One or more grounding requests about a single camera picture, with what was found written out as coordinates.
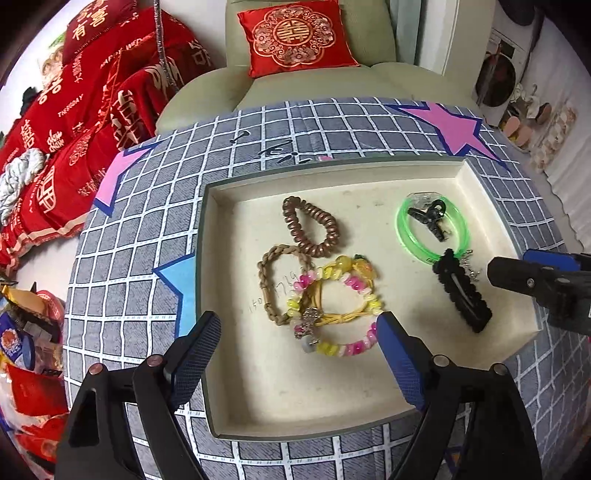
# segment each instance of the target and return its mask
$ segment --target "sofa backrest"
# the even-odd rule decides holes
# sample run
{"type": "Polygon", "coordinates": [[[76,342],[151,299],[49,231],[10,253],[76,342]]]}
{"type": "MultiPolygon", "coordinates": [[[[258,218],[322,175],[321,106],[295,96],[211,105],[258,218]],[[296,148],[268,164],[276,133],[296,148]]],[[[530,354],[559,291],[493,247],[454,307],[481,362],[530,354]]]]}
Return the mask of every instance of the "sofa backrest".
{"type": "MultiPolygon", "coordinates": [[[[238,12],[288,3],[293,2],[228,0],[226,4],[228,66],[248,67],[251,64],[248,42],[238,21],[238,12]]],[[[377,63],[396,61],[394,31],[385,0],[339,0],[339,4],[347,43],[355,60],[370,67],[377,63]]]]}

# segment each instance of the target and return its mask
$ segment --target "black hair clip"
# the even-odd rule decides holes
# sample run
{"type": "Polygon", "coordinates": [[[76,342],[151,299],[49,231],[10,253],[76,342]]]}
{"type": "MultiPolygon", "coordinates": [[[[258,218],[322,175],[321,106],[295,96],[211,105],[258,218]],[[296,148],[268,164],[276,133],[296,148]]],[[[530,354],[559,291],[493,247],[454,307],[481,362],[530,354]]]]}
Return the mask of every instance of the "black hair clip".
{"type": "Polygon", "coordinates": [[[443,230],[439,226],[438,221],[443,218],[443,215],[445,215],[445,210],[445,202],[441,199],[437,199],[429,206],[426,212],[423,212],[418,208],[410,207],[407,213],[423,225],[427,225],[427,228],[429,228],[429,231],[435,235],[435,238],[440,242],[444,242],[445,236],[443,235],[443,230]]]}
{"type": "Polygon", "coordinates": [[[475,333],[483,331],[492,317],[492,312],[470,282],[451,248],[445,250],[443,256],[433,264],[433,273],[438,276],[439,282],[443,284],[451,301],[472,330],[475,333]]]}

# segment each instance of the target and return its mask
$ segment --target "dark red pillow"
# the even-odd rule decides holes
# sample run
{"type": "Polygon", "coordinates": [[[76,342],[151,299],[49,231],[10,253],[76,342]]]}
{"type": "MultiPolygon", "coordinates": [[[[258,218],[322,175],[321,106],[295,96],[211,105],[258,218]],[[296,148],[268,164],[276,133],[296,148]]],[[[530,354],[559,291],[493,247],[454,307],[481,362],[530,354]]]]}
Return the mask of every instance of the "dark red pillow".
{"type": "Polygon", "coordinates": [[[240,12],[251,48],[249,75],[358,67],[345,38],[335,1],[297,2],[240,12]]]}
{"type": "Polygon", "coordinates": [[[68,65],[89,43],[137,14],[138,0],[93,0],[68,24],[63,64],[68,65]]]}

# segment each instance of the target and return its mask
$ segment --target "green sofa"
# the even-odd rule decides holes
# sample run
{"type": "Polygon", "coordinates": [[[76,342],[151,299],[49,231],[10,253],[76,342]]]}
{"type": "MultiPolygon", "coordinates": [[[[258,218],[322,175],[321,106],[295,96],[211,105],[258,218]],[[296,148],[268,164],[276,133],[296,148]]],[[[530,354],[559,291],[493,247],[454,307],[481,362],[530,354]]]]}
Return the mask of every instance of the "green sofa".
{"type": "Polygon", "coordinates": [[[171,131],[243,108],[318,98],[377,96],[430,100],[479,112],[470,97],[441,75],[396,61],[394,32],[386,1],[339,1],[349,47],[361,67],[298,70],[251,79],[248,76],[249,45],[237,13],[289,2],[228,0],[228,66],[186,84],[160,115],[158,131],[171,131]]]}

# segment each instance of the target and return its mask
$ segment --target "pink and yellow beaded bracelet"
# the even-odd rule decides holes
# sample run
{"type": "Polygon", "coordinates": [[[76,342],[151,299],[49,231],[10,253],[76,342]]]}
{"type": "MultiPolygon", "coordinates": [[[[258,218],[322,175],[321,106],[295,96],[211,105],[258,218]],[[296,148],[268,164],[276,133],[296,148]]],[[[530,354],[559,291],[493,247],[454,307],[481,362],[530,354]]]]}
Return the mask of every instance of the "pink and yellow beaded bracelet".
{"type": "Polygon", "coordinates": [[[287,301],[287,315],[292,318],[294,335],[301,342],[304,352],[319,352],[328,356],[351,356],[365,352],[377,342],[375,323],[363,339],[347,344],[334,344],[321,340],[315,328],[334,323],[350,322],[364,315],[379,315],[383,312],[382,303],[374,293],[375,274],[371,264],[362,256],[352,260],[341,255],[325,267],[309,270],[294,283],[294,295],[287,301]],[[340,280],[363,297],[363,305],[351,313],[337,314],[322,311],[322,281],[340,280]],[[302,300],[306,296],[310,305],[304,309],[302,300]]]}

